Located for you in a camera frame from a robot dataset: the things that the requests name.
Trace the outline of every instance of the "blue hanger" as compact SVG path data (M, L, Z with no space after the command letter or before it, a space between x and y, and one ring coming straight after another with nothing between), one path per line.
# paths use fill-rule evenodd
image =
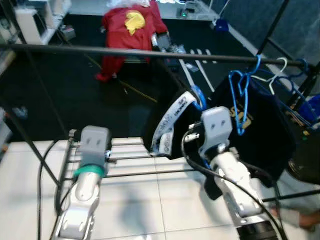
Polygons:
M192 85L191 89L193 92L199 97L200 99L200 104L197 101L194 101L192 104L193 106L200 112L204 111L207 109L207 102L205 95L201 91L201 89L197 85Z
M265 94L272 96L272 94L270 94L270 92L265 89L264 86L262 86L258 81L255 82L256 85L259 86L259 88L264 91ZM293 115L295 115L302 123L304 123L306 126L311 126L311 124L305 120L302 116L300 116L299 114L297 114L295 111L293 111L290 107L288 107L285 103L283 103L281 100L279 100L277 98L277 102L283 106L288 112L292 113Z
M304 119L302 116L300 116L299 114L297 114L295 111L293 111L290 107L288 107L285 103L283 103L282 101L280 101L278 99L278 102L289 112L291 112L292 114L294 114L301 122L303 122L305 125L307 126L312 126L314 123L316 123L317 121L317 115L315 114L312 106L308 103L308 101L306 100L305 96L303 96L303 94L297 90L295 88L295 84L294 82L292 81L292 78L298 78L300 76L302 76L302 74L304 73L308 73L309 72L309 66L308 66L308 62L305 60L305 59L297 59L297 61L300 61L303 63L304 67L303 67L303 71L298 73L298 74L292 74L292 75L289 75L289 76L277 76L275 78L275 83L281 85L281 87L283 87L283 89L285 89L286 91L288 91L289 93L293 94L293 93L297 93L299 95L299 97L305 102L306 106L309 108L310 112L312 113L312 116L313 116L313 120L314 122L310 123L308 122L306 119ZM274 75L272 72L268 71L268 70L265 70L265 69L258 69L258 71L261 71L261 72L264 72L264 73L267 73L267 74L270 74L270 75ZM291 90L288 90L282 82L280 82L281 79L286 79L290 82L291 84ZM268 91L258 83L258 85L260 86L260 88L262 88L264 91L266 91L268 93Z
M234 106L234 112L235 112L235 123L236 123L236 130L239 136L243 135L245 133L245 130L243 128L244 124L247 121L247 114L248 114L248 86L251 80L251 75L254 74L261 63L261 56L257 55L257 63L255 68L250 71L250 72L245 72L242 73L239 70L233 70L230 71L228 78L229 78L229 84L230 84L230 90L231 90L231 95L232 95L232 101L233 101L233 106ZM239 121L239 116L238 116L238 109L237 109L237 102L236 102L236 95L235 95L235 91L234 91L234 87L233 87L233 83L232 83L232 78L234 77L234 75L239 75L240 80L237 83L237 89L239 92L240 97L244 98L244 110L243 110L243 118L242 118L242 122ZM245 79L245 85L244 88L241 87L241 83L242 81Z

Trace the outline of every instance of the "yellow cable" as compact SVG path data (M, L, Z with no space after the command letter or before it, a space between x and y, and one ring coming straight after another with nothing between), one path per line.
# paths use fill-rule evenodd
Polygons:
M95 64L98 68L102 69L101 65L95 61L92 57L90 57L88 54L84 53L83 54L86 58L88 58L93 64ZM158 101L156 99L154 99L151 96L148 96L147 94L144 94L143 92L139 91L138 89L134 88L133 86L129 85L128 83L119 80L119 83L122 84L123 86L131 89L132 91L136 92L137 94L140 94L141 96L145 97L146 99L149 99L150 101L154 102L154 103L158 103Z
M153 97L148 96L147 94L144 94L143 92L139 91L138 89L134 88L133 86L129 85L128 83L119 80L119 83L122 84L123 86L131 89L132 91L136 92L137 94L140 94L141 96L145 97L146 99L149 99L150 101L154 103L158 103L157 100L155 100Z

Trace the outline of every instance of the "white hanger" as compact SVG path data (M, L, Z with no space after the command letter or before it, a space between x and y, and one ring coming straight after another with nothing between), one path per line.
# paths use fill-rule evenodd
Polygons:
M285 57L278 57L277 60L283 60L284 61L284 65L282 67L282 69L275 74L273 77L269 78L269 79L264 79L262 77L256 76L256 75L251 75L252 78L254 79L258 79L260 81L269 83L269 89L272 95L275 95L275 91L272 87L272 84L274 83L274 81L276 80L277 77L279 77L279 75L286 69L287 65L288 65L288 60Z

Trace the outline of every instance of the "black metal pole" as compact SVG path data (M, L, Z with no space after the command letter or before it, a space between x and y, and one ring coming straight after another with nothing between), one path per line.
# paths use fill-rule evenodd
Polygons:
M259 47L259 50L258 50L257 54L261 54L263 52L263 50L265 49L265 47L266 47L266 45L267 45L267 43L269 41L269 37L274 32L274 30L275 30L280 18L282 17L282 14L284 13L288 3L289 3L289 0L284 0L283 1L279 11L277 12L277 14L276 14L276 16L275 16L275 18L274 18L274 20L273 20L268 32L267 32L267 34L266 34L262 44L261 44L261 46Z
M19 36L21 42L23 43L23 45L27 45L27 42L26 42L26 40L25 40L25 38L24 38L24 36L23 36L23 34L21 32L21 29L19 27L19 24L17 22L16 15L15 15L15 12L14 12L14 7L12 6L12 4L10 3L9 0L1 0L0 3L1 3L1 6L3 8L3 11L4 11L5 15L13 23L16 31L18 32L18 36ZM46 87L46 85L45 85L45 83L44 83L44 81L43 81L43 79L41 77L41 74L38 71L36 62L35 62L32 54L29 52L28 48L24 49L24 52L26 53L26 56L27 56L27 58L28 58L28 60L30 62L30 65L33 68L33 71L35 73L36 79L39 81L39 83L40 83L40 85L41 85L41 87L42 87L42 89L44 91L44 94L46 95L46 97L47 97L47 99L49 101L49 105L50 105L51 109L53 110L53 112L55 114L55 117L56 117L56 119L57 119L57 121L58 121L58 123L59 123L59 125L61 127L61 130L62 130L64 136L67 138L68 137L68 131L65 128L65 125L63 124L63 121L62 121L62 119L61 119L61 117L60 117L60 115L58 113L58 110L55 107L55 104L54 104L54 102L53 102L53 100L52 100L52 98L51 98L51 96L50 96L50 94L49 94L49 92L47 90L47 87Z
M0 44L0 49L13 49L16 51L29 50L41 53L60 53L60 54L100 54L111 56L137 56L155 57L162 59L189 59L189 60L208 60L221 63L248 63L257 62L256 57L246 56L226 56L226 55L201 55L201 54L181 54L172 52L147 51L123 48L94 47L94 46L58 46L58 45L32 45L32 44ZM262 58L262 64L283 65L283 60ZM301 61L289 60L288 66L303 67Z
M279 43L277 43L275 40L273 40L271 37L268 38L269 43L275 48L277 49L280 53L282 53L287 59L294 59L293 56L291 56L291 54L289 52L287 52L285 49L283 49Z
M0 103L3 107L3 109L9 114L11 121L15 125L16 129L19 131L23 139L26 141L26 143L30 146L30 148L33 150L34 154L36 157L39 159L40 163L44 166L45 170L48 172L49 176L51 179L54 181L54 183L59 186L59 182L56 179L54 173L51 171L49 166L47 165L46 161L38 151L37 147L35 144L32 142L31 138L28 136L24 128L21 126L16 114L14 111L12 111L11 107L7 104L7 102L0 96Z
M301 198L301 197L310 196L310 195L317 195L317 194L320 194L320 189L319 190L312 190L312 191L298 192L298 193L293 193L293 194L280 196L279 200L295 199L295 198ZM275 201L275 200L276 200L275 197L269 197L269 198L262 199L262 201L264 203Z
M312 91L313 87L315 86L315 83L317 82L317 78L320 72L320 61L315 67L310 68L310 73L308 74L307 78L304 80L304 82L300 85L298 91L300 93L303 93L303 96L307 97L310 92ZM295 93L288 102L286 103L289 107L295 103L295 101L298 99L299 95ZM298 110L301 106L303 100L300 99L296 106L294 107L295 110Z
M126 173L126 174L113 174L113 175L106 175L103 178L120 178L120 177L129 177L129 176L139 176L139 175L152 175L152 174L172 174L172 173L183 173L183 172L195 172L193 168L190 169L181 169L181 170L168 170L168 171L146 171L146 172L133 172L133 173ZM72 181L72 177L65 177L64 181Z

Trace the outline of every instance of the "black floor mat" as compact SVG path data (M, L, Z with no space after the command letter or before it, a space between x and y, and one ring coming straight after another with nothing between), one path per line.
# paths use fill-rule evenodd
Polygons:
M105 33L100 32L101 16L67 15L64 23L72 25L76 38L73 45L104 46ZM230 33L217 33L210 29L207 21L164 20L172 41L184 44L187 52L209 49L212 54L250 56L251 54ZM54 36L51 44L61 40ZM154 103L114 80L101 84L94 79L99 68L81 54L33 53L36 65L52 96L67 129L82 129L86 125L108 127L113 137L141 136L149 112ZM102 56L90 54L101 63ZM157 97L157 89L150 81L148 66L126 64L120 80L129 83L141 92ZM202 63L213 87L216 87L229 70L247 67L239 63ZM185 79L183 71L180 77ZM203 76L196 72L194 81L208 96L210 90ZM62 131L49 107L39 82L35 78L28 59L19 53L15 61L0 79L0 94L12 107L26 106L28 119L21 120L34 141L52 140ZM13 141L23 139L13 130Z

